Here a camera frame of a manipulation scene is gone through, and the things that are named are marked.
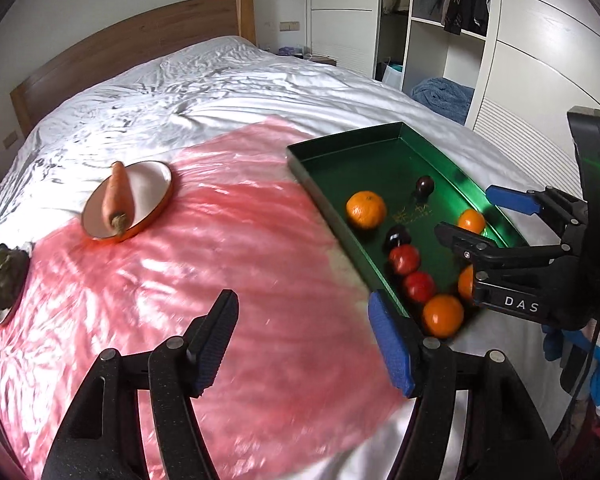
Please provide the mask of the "right hand blue white glove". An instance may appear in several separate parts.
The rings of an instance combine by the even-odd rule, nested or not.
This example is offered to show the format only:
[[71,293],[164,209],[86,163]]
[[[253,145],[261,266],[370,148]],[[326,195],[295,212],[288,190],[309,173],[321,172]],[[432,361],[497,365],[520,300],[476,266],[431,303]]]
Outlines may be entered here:
[[578,400],[591,400],[600,416],[600,323],[592,320],[583,330],[543,325],[542,332],[545,359],[562,363],[564,389]]

